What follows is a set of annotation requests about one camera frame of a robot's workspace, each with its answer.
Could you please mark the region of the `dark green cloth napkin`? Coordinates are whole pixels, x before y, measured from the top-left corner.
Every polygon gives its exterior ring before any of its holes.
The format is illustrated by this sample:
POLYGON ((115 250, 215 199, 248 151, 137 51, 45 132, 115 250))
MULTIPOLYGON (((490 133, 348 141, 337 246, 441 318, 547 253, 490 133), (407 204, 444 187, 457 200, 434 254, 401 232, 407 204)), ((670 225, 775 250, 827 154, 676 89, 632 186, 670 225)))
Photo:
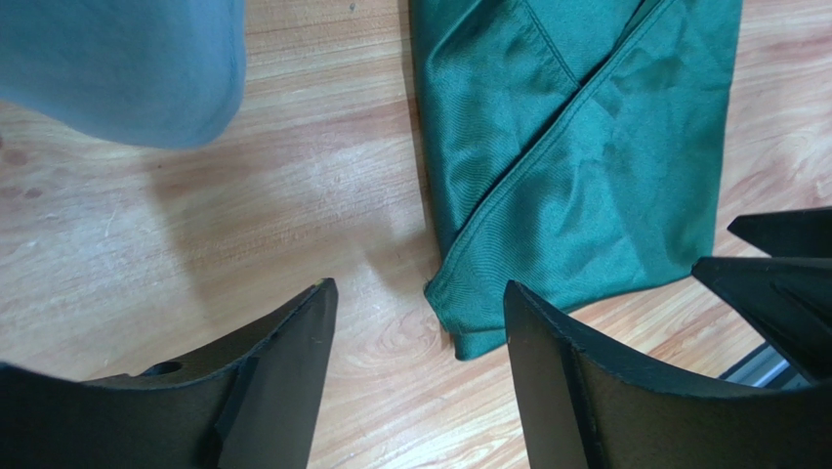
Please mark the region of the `dark green cloth napkin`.
POLYGON ((460 361, 506 341, 508 282, 564 312, 709 255, 739 1, 415 1, 414 84, 460 361))

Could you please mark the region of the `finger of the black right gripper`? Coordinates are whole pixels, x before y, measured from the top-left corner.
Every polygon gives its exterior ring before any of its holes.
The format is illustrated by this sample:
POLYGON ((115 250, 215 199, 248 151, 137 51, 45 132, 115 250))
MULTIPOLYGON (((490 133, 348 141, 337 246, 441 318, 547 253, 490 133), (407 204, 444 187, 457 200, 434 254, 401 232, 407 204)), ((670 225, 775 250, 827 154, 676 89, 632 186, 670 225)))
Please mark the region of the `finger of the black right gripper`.
POLYGON ((771 257, 831 258, 831 208, 742 215, 728 231, 771 257))
POLYGON ((831 379, 831 261, 703 257, 691 274, 808 381, 831 379))

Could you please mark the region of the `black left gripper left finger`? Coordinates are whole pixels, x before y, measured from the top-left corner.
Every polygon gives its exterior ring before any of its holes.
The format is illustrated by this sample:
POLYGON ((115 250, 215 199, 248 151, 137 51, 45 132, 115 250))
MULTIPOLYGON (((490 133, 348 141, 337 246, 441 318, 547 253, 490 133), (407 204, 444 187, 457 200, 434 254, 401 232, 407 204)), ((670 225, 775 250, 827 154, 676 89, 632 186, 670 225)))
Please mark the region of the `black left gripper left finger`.
POLYGON ((332 348, 325 278, 143 373, 69 381, 3 363, 5 468, 304 468, 332 348))

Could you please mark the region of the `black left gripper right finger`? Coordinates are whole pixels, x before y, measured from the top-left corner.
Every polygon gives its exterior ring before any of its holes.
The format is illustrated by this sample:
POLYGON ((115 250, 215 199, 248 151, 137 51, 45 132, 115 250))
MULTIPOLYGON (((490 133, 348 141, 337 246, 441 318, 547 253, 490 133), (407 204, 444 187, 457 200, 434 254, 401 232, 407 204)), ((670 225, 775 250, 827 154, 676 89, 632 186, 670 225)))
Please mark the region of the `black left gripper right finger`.
POLYGON ((534 468, 827 468, 831 386, 771 390, 656 360, 511 281, 511 371, 534 468))

